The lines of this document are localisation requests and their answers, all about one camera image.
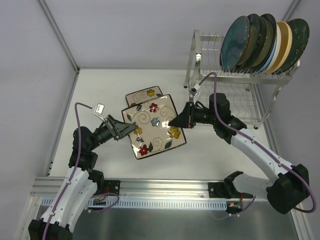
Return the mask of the dark green floral plate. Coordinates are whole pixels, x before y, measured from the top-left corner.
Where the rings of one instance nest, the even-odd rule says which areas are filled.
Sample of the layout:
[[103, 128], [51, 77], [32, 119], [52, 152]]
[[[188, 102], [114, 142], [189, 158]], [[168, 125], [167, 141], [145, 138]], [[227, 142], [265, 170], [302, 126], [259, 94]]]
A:
[[295, 65], [304, 53], [310, 37], [310, 27], [306, 20], [295, 18], [287, 24], [292, 31], [292, 44], [286, 60], [276, 71], [277, 74], [285, 73]]

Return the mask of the metal dish rack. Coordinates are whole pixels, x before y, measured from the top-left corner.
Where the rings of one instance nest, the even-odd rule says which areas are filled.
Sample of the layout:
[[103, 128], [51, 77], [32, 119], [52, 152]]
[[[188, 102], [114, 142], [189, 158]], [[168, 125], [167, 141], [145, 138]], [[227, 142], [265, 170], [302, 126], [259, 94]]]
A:
[[269, 118], [280, 91], [291, 81], [301, 62], [298, 60], [278, 75], [224, 72], [219, 65], [223, 40], [222, 35], [194, 30], [183, 86], [193, 88], [209, 72], [216, 72], [217, 91], [226, 95], [232, 115], [258, 129]]

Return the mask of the aluminium frame post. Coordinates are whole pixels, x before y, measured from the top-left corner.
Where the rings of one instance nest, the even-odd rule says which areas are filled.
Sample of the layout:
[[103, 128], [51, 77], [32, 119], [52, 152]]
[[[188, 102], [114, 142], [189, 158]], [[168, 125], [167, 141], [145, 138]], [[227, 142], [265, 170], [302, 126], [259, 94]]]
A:
[[41, 10], [43, 11], [45, 18], [48, 21], [48, 24], [50, 25], [54, 35], [56, 36], [60, 46], [62, 47], [62, 50], [65, 53], [73, 70], [76, 72], [76, 74], [78, 74], [80, 71], [80, 67], [78, 66], [47, 2], [45, 0], [37, 0], [37, 3], [39, 4]]

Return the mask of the brown rimmed cream plate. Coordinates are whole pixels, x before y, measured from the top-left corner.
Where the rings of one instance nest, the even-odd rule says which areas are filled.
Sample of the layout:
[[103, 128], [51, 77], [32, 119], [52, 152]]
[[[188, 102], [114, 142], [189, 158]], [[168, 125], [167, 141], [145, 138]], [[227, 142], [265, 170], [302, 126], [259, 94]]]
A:
[[270, 64], [275, 52], [275, 42], [277, 41], [277, 24], [274, 16], [270, 13], [261, 15], [267, 23], [267, 35], [264, 46], [257, 58], [257, 65], [251, 70], [252, 73], [262, 73]]

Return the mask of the yellow bear plate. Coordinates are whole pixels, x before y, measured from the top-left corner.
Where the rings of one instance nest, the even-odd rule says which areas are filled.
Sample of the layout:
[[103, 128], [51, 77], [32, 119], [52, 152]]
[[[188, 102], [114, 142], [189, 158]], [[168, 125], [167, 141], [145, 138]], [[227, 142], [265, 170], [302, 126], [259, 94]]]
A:
[[284, 21], [278, 21], [278, 24], [281, 31], [280, 51], [274, 65], [271, 67], [268, 74], [276, 73], [277, 70], [280, 69], [280, 67], [284, 64], [285, 60], [287, 59], [292, 47], [293, 34], [289, 24]]

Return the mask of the striped rim round plate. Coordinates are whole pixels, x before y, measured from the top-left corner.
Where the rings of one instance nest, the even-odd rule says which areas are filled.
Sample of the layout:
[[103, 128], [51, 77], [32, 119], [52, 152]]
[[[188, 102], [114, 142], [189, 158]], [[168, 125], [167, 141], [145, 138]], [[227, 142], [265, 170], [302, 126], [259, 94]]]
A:
[[252, 13], [247, 16], [250, 23], [250, 29], [249, 29], [249, 40], [247, 43], [247, 46], [245, 48], [245, 51], [237, 63], [236, 71], [239, 73], [243, 69], [247, 67], [249, 64], [255, 50], [258, 44], [258, 40], [260, 39], [260, 32], [261, 32], [261, 20], [259, 15], [256, 13]]

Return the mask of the grey reindeer plate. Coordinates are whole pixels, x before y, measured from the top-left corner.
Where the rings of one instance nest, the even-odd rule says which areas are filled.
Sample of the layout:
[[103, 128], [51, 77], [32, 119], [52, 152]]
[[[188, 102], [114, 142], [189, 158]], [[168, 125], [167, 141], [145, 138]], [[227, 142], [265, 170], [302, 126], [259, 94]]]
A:
[[250, 21], [250, 28], [253, 28], [253, 32], [256, 33], [256, 37], [253, 38], [253, 49], [245, 65], [246, 73], [248, 73], [249, 70], [254, 67], [254, 62], [259, 57], [265, 45], [268, 31], [267, 21], [263, 17], [252, 13], [248, 16], [248, 18]]

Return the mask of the blue bear plate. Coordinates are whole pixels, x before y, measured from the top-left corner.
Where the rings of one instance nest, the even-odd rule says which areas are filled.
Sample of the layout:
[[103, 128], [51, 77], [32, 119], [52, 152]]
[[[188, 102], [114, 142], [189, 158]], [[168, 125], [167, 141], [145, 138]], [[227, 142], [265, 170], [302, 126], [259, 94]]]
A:
[[269, 55], [269, 57], [267, 58], [267, 61], [264, 63], [264, 65], [258, 70], [258, 73], [262, 73], [265, 71], [265, 69], [270, 65], [272, 58], [275, 54], [276, 51], [276, 44], [273, 45], [272, 51]]

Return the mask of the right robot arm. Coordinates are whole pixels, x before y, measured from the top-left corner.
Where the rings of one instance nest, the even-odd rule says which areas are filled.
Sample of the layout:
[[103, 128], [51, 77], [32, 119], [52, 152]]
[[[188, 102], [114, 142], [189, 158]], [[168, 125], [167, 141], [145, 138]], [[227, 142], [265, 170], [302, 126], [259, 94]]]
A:
[[223, 93], [211, 94], [209, 106], [187, 102], [169, 126], [192, 129], [196, 124], [211, 125], [218, 137], [246, 155], [262, 170], [266, 178], [235, 171], [215, 188], [220, 198], [237, 198], [241, 194], [261, 197], [279, 213], [286, 214], [310, 197], [309, 172], [302, 164], [293, 165], [256, 140], [247, 125], [231, 114], [230, 102]]

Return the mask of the square floral plate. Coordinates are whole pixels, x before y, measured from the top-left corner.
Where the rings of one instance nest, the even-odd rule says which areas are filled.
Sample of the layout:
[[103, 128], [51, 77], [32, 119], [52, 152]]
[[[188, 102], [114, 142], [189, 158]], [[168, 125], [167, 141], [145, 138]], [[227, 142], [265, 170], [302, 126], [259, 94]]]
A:
[[125, 96], [129, 107], [163, 96], [159, 86], [151, 86], [138, 91], [131, 92]]
[[170, 151], [187, 143], [181, 128], [169, 126], [169, 122], [178, 115], [169, 94], [130, 106], [121, 113], [125, 123], [137, 126], [137, 129], [128, 135], [137, 160]]

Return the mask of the aluminium mounting rail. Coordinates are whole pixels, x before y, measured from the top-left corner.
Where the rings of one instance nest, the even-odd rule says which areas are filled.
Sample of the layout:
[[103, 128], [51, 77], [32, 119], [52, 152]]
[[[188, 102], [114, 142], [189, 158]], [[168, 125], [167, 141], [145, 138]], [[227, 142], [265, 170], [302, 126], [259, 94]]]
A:
[[129, 179], [108, 178], [101, 176], [81, 180], [74, 176], [71, 186], [78, 186], [75, 193], [83, 196], [93, 189], [95, 196], [113, 193], [120, 199], [160, 199], [160, 200], [228, 200], [241, 198], [240, 193], [226, 189], [223, 180], [168, 180], [168, 179]]

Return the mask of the teal blossom plate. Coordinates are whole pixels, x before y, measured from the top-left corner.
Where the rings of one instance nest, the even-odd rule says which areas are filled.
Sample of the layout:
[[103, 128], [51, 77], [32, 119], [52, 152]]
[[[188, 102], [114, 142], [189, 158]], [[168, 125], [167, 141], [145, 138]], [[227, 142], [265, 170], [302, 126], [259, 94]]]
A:
[[238, 17], [229, 27], [220, 48], [220, 66], [223, 72], [232, 72], [241, 60], [250, 38], [250, 21]]

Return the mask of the cream bear plate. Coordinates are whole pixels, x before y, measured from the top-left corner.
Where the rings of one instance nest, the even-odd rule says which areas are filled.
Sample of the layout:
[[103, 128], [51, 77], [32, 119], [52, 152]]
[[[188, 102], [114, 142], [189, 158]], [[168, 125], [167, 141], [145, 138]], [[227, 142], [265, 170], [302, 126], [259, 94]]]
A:
[[275, 40], [276, 49], [275, 49], [273, 58], [269, 64], [269, 66], [263, 72], [264, 74], [268, 74], [270, 69], [272, 68], [272, 66], [275, 64], [277, 57], [279, 55], [279, 52], [280, 52], [281, 42], [282, 42], [281, 29], [280, 29], [279, 23], [277, 22], [276, 23], [276, 40]]

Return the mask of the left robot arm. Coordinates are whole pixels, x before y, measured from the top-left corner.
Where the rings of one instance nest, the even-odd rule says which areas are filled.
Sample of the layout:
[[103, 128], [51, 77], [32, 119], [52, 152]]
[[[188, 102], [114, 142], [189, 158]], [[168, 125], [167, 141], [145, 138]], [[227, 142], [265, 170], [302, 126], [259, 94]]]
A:
[[96, 148], [107, 141], [119, 141], [138, 126], [108, 115], [95, 131], [78, 126], [73, 132], [73, 147], [67, 174], [53, 202], [39, 220], [28, 226], [32, 240], [71, 240], [77, 221], [94, 195], [103, 195], [105, 178], [95, 170]]

